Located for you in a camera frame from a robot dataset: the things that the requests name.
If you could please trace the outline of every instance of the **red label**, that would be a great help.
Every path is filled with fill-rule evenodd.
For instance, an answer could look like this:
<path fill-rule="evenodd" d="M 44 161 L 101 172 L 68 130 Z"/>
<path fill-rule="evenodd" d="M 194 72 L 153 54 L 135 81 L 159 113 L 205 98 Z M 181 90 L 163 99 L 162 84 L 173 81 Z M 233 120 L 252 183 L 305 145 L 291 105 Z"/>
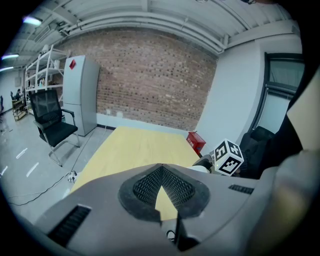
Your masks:
<path fill-rule="evenodd" d="M 76 61 L 73 59 L 72 61 L 71 61 L 71 63 L 70 63 L 70 69 L 71 70 L 73 70 L 74 69 L 74 67 L 75 67 L 75 65 L 76 65 Z"/>

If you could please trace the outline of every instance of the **wooden table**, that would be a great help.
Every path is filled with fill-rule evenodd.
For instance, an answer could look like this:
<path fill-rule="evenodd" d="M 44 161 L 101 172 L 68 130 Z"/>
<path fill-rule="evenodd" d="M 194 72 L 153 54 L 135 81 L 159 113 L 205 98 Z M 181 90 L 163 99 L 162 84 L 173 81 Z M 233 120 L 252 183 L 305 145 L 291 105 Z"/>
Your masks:
<path fill-rule="evenodd" d="M 190 167 L 199 159 L 180 134 L 120 126 L 103 142 L 80 173 L 71 192 L 94 179 L 156 163 Z M 177 217 L 177 210 L 161 187 L 155 208 L 161 220 Z"/>

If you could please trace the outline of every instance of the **gray floor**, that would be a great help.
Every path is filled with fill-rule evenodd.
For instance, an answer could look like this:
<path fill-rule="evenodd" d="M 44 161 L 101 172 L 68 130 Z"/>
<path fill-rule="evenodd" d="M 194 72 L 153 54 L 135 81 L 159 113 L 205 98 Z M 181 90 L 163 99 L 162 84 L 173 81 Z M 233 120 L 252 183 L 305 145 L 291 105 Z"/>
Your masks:
<path fill-rule="evenodd" d="M 27 115 L 15 122 L 12 112 L 2 116 L 0 123 L 0 184 L 9 202 L 23 204 L 34 199 L 38 194 L 22 197 L 16 195 L 33 194 L 45 191 L 63 177 L 69 171 L 81 171 L 93 156 L 98 147 L 111 134 L 112 130 L 96 127 L 86 137 L 79 137 L 80 148 L 68 143 L 63 144 L 56 154 L 63 167 L 58 166 L 49 159 L 50 149 L 39 138 L 37 127 L 33 124 L 34 117 Z M 77 137 L 73 134 L 67 140 L 77 143 Z M 27 150 L 18 159 L 17 155 Z M 36 168 L 27 177 L 29 170 L 38 163 Z M 16 206 L 11 204 L 12 209 L 27 218 L 31 223 L 39 218 L 53 204 L 61 200 L 72 188 L 73 183 L 65 177 L 57 186 L 42 194 L 38 199 L 26 205 Z"/>

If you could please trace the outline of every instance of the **gray refrigerator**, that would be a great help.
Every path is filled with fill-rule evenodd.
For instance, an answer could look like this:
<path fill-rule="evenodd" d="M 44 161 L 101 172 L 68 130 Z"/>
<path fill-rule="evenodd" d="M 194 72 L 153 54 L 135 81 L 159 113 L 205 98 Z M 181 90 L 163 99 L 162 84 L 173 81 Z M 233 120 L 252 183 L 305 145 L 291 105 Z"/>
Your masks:
<path fill-rule="evenodd" d="M 74 112 L 78 134 L 86 136 L 97 126 L 97 85 L 100 66 L 85 55 L 66 59 L 63 74 L 63 108 Z M 73 118 L 65 113 L 65 122 Z"/>

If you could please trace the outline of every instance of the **white shelving unit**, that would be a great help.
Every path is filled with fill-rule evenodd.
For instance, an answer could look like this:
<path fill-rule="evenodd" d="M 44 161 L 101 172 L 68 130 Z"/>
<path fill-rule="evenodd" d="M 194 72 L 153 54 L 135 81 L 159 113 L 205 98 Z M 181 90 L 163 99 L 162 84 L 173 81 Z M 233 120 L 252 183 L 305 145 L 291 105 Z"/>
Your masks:
<path fill-rule="evenodd" d="M 62 51 L 54 49 L 54 45 L 51 46 L 50 50 L 46 53 L 39 53 L 38 58 L 31 64 L 27 65 L 25 68 L 25 102 L 27 105 L 27 110 L 29 114 L 34 114 L 31 108 L 30 100 L 27 99 L 27 92 L 38 92 L 38 90 L 48 90 L 51 88 L 62 87 L 63 84 L 48 85 L 48 76 L 60 74 L 64 76 L 63 68 L 54 68 L 56 60 L 63 60 L 69 58 L 70 51 Z M 30 71 L 35 71 L 35 73 L 29 77 L 27 74 Z M 44 84 L 39 86 L 40 79 L 44 79 Z"/>

